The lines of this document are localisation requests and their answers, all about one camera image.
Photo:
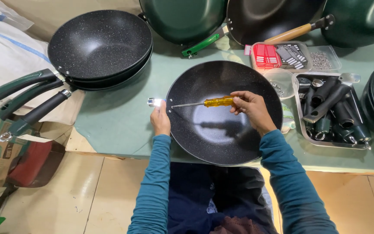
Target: person's right hand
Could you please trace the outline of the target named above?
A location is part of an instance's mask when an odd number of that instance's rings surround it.
[[[252,127],[259,132],[261,137],[268,132],[277,129],[266,109],[262,96],[249,91],[236,91],[230,95],[238,96],[233,98],[235,104],[232,105],[230,112],[235,115],[238,115],[241,112],[245,113],[248,116]]]

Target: floor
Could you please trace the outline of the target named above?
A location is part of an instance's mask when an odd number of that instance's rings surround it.
[[[71,126],[46,122],[43,137],[66,144]],[[51,182],[20,188],[3,206],[0,234],[126,233],[147,160],[111,160],[67,153]],[[275,226],[281,231],[272,196]],[[307,172],[340,234],[374,234],[374,176]]]

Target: person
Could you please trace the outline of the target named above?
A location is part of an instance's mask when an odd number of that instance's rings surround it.
[[[261,135],[261,165],[282,214],[283,233],[337,234],[324,203],[305,170],[274,125],[262,96],[231,93],[230,112],[245,113]],[[249,167],[217,167],[170,162],[170,122],[166,104],[150,116],[155,131],[145,176],[128,234],[275,234],[271,211],[261,195],[264,180]]]

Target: table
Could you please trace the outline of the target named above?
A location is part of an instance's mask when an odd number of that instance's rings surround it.
[[[199,51],[188,59],[181,57],[181,46],[166,42],[153,32],[153,55],[142,77],[128,87],[107,93],[86,93],[66,151],[109,157],[148,159],[152,150],[153,129],[148,98],[165,98],[174,80],[188,68],[211,60],[229,60],[250,66],[243,47],[229,37]],[[299,37],[307,46],[326,45],[319,30]],[[360,96],[374,70],[374,45],[358,49],[336,49],[343,64],[338,72],[360,74],[354,84]],[[295,99],[284,101],[297,117]],[[306,170],[324,172],[374,173],[374,140],[371,150],[315,146],[304,139],[299,129],[285,134],[294,155]],[[184,152],[175,142],[171,146],[174,162],[203,163]],[[244,166],[260,167],[260,159]]]

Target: screwdriver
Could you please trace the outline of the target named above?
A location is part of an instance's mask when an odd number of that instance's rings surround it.
[[[199,106],[199,105],[204,105],[205,107],[230,106],[233,104],[233,98],[234,96],[217,97],[213,99],[206,99],[204,102],[176,105],[176,106],[172,106],[171,108],[190,107],[190,106]]]

